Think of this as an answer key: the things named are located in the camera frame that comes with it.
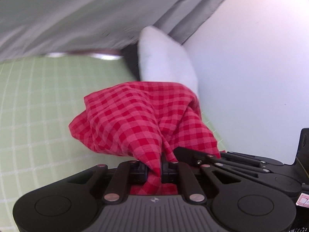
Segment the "red checkered cloth garment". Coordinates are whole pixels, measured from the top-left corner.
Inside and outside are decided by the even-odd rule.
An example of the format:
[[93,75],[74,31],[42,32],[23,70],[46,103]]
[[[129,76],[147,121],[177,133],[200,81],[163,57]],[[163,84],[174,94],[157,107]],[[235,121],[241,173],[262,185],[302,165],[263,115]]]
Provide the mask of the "red checkered cloth garment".
[[87,95],[84,104],[69,124],[73,138],[93,152],[134,157],[149,168],[146,183],[131,194],[177,194],[175,185],[161,182],[161,156],[175,162],[177,147],[219,156],[196,94],[182,84],[122,83]]

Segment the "folded white cloth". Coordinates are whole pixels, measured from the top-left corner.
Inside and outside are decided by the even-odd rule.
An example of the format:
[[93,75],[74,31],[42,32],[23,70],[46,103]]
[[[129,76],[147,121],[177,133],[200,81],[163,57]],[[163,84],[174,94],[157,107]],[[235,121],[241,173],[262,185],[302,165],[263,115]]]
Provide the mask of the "folded white cloth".
[[198,78],[185,48],[154,26],[140,33],[138,66],[142,81],[181,83],[199,96]]

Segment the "green grid cutting mat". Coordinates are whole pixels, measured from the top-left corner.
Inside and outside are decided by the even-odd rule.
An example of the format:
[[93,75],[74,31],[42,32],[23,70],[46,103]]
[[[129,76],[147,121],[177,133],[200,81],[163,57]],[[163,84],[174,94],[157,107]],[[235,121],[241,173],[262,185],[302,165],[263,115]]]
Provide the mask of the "green grid cutting mat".
[[95,91],[135,78],[122,60],[32,57],[1,63],[1,231],[16,231],[22,195],[124,157],[96,154],[72,138],[69,123]]

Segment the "grey printed backdrop sheet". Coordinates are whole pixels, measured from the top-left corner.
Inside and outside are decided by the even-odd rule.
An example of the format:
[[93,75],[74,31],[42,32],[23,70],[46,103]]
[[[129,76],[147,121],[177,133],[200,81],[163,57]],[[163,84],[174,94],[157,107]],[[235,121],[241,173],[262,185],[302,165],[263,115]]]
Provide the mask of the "grey printed backdrop sheet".
[[1,0],[1,60],[121,49],[155,26],[179,43],[224,0]]

